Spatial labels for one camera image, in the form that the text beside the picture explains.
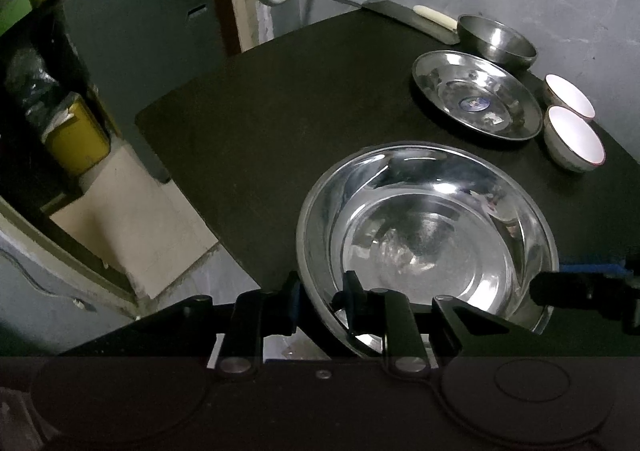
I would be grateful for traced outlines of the white ceramic bowl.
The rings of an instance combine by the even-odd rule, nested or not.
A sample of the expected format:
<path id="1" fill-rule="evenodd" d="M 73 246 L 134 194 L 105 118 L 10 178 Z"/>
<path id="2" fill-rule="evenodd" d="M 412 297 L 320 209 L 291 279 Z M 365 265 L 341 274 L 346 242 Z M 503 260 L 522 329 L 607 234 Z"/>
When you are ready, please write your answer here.
<path id="1" fill-rule="evenodd" d="M 596 110 L 589 98 L 577 86 L 560 75 L 547 74 L 544 77 L 542 96 L 548 107 L 567 108 L 587 122 L 596 117 Z"/>
<path id="2" fill-rule="evenodd" d="M 544 115 L 544 142 L 556 163 L 575 173 L 587 173 L 605 163 L 600 137 L 573 111 L 548 107 Z"/>

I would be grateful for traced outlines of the steel plate with blue label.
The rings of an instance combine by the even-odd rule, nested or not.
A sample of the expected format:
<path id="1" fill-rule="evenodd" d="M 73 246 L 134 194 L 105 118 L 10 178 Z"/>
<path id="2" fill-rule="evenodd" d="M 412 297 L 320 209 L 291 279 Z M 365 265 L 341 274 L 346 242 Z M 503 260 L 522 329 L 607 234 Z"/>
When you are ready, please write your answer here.
<path id="1" fill-rule="evenodd" d="M 439 111 L 471 130 L 506 141 L 529 140 L 542 130 L 544 115 L 534 95 L 488 60 L 434 50 L 414 60 L 412 76 Z"/>

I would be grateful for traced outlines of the deep steel bowl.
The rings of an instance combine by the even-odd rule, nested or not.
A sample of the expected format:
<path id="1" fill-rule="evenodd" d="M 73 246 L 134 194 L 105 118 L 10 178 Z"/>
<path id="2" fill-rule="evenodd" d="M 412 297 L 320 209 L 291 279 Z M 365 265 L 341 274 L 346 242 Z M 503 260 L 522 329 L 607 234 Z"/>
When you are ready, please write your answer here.
<path id="1" fill-rule="evenodd" d="M 527 70 L 538 56 L 524 35 L 489 18 L 461 15 L 457 34 L 466 48 L 505 69 Z"/>

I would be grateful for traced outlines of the yellow bucket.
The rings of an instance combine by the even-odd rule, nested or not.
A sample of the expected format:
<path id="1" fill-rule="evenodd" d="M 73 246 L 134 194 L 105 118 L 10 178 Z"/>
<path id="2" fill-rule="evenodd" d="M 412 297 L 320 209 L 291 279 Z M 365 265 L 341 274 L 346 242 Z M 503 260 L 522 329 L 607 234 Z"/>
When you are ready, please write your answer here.
<path id="1" fill-rule="evenodd" d="M 64 170 L 79 177 L 105 159 L 110 137 L 78 93 L 69 93 L 41 135 L 43 145 Z"/>

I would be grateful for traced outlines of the dark grey cabinet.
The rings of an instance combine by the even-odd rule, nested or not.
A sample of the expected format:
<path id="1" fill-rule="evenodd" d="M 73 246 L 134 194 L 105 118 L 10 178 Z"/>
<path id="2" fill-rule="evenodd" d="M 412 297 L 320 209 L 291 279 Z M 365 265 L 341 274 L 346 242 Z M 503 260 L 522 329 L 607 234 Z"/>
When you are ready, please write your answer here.
<path id="1" fill-rule="evenodd" d="M 167 182 L 134 118 L 226 56 L 214 0 L 65 0 L 67 34 L 116 130 Z"/>

